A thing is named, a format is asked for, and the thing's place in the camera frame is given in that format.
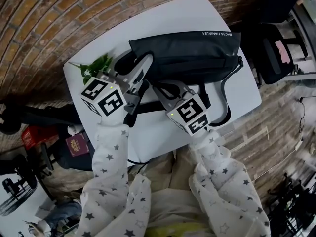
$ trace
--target red book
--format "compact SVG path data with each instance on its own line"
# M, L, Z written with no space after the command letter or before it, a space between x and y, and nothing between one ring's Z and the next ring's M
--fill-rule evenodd
M89 152L87 142L82 133L78 133L66 139L67 146L73 157L81 156Z
M58 136L58 132L55 126L37 127L30 125L23 131L21 138L25 149L28 150L33 146L52 140L56 136Z

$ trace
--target yellow object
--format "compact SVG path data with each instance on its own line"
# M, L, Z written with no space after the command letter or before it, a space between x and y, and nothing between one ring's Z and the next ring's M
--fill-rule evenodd
M167 227L150 227L146 229L145 237L182 237L186 236L201 236L203 233L212 233L207 224L202 223L177 223Z

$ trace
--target black bag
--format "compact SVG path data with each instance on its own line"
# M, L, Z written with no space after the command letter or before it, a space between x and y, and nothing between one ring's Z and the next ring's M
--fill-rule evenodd
M172 79L184 82L187 85L199 85L200 97L208 108L208 95L205 92L205 83L221 81L221 91L225 96L225 82L243 67L242 58L238 56L240 47L240 33L221 31L182 32L151 36L129 42L132 50L115 64L115 71L121 75L128 74L143 57L153 55L153 63L146 73L152 85L155 82ZM231 112L219 123L211 126L220 126L226 123ZM160 102L140 105L135 113L164 110Z

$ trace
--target white sleeve with stars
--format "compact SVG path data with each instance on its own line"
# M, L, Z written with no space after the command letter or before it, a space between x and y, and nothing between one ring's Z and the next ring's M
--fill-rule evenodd
M76 237L143 237L150 213L150 181L127 176L128 126L123 113L98 126L92 159L94 178L81 194L82 215Z
M189 179L217 237L269 237L270 225L245 166L206 133L190 145L199 162Z

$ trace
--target star-patterned sleeve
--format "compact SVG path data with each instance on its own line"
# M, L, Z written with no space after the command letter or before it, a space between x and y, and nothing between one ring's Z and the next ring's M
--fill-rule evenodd
M268 237L270 225L245 166L231 152L217 146L216 132L196 138L190 145L197 162L190 187L207 213L210 226L221 237Z
M94 178L86 183L81 194L82 215L77 237L95 236L125 210L129 188L128 126L122 121L103 120L98 126L98 146L92 159Z

